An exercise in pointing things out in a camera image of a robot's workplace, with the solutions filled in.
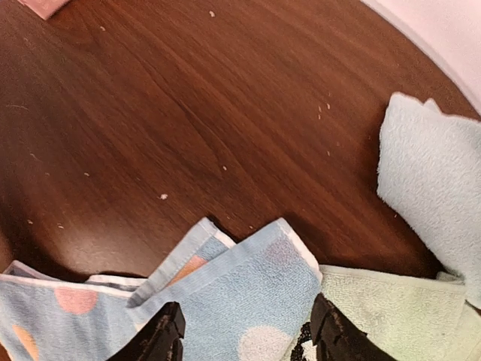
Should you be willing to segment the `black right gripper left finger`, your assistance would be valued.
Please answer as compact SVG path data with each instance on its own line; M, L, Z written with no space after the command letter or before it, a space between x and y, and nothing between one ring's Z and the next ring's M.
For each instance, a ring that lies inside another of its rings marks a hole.
M186 321L177 302L167 302L108 361L181 361Z

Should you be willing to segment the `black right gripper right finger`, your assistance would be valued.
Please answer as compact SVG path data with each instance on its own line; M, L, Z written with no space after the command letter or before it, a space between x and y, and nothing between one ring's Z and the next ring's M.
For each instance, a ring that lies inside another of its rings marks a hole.
M317 360L395 361L321 293L311 310L310 333Z

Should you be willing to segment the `blue polka dot striped towel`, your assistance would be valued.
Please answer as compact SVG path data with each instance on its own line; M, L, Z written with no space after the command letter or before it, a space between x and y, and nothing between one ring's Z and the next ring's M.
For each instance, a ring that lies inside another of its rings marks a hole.
M14 360L105 360L177 302L184 359L284 360L321 281L284 219L240 243L203 219L148 278L72 283L12 262L1 275L1 344Z

